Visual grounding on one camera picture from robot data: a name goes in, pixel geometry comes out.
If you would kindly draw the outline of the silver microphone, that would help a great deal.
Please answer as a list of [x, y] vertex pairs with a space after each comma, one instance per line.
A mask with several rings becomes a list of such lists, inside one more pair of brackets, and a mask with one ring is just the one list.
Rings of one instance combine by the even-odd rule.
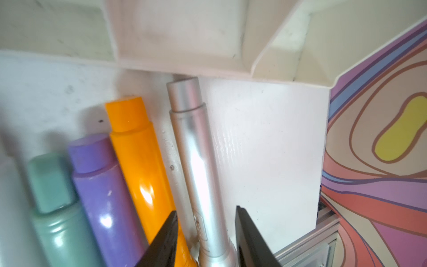
[[201, 267], [235, 267], [206, 103], [196, 77], [167, 84], [170, 118], [200, 242]]

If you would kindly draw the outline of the translucent white plastic tube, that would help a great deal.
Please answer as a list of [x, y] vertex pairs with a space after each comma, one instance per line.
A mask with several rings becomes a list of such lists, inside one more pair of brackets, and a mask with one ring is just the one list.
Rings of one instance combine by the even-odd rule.
[[1, 266], [46, 267], [16, 161], [1, 144]]

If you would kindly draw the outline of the orange microphone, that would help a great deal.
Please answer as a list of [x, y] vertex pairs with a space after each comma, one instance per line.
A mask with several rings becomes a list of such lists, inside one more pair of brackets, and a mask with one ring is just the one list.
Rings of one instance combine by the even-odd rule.
[[147, 241], [152, 243], [176, 209], [153, 123], [141, 97], [108, 102], [105, 109], [113, 148]]

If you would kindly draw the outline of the purple microphone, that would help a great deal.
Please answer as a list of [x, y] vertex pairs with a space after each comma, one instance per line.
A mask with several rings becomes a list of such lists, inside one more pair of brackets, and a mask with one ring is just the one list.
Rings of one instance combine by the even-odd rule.
[[146, 241], [110, 137], [71, 141], [73, 182], [108, 267], [134, 267]]

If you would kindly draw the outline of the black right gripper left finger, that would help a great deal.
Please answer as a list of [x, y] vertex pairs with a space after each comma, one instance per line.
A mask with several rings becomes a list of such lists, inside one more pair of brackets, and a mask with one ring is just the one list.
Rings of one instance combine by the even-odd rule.
[[172, 211], [135, 267], [174, 267], [179, 221]]

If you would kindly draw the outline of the teal microphone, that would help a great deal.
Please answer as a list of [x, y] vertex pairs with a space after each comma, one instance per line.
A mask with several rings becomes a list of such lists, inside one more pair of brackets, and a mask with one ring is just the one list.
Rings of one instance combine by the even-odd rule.
[[105, 262], [72, 182], [67, 159], [57, 153], [32, 158], [28, 183], [32, 225], [50, 267], [103, 267]]

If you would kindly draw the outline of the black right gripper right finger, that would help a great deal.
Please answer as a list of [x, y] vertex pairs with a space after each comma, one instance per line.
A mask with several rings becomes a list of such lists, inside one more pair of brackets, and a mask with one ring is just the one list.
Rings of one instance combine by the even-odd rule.
[[241, 206], [236, 207], [235, 229], [240, 267], [281, 267], [249, 213]]

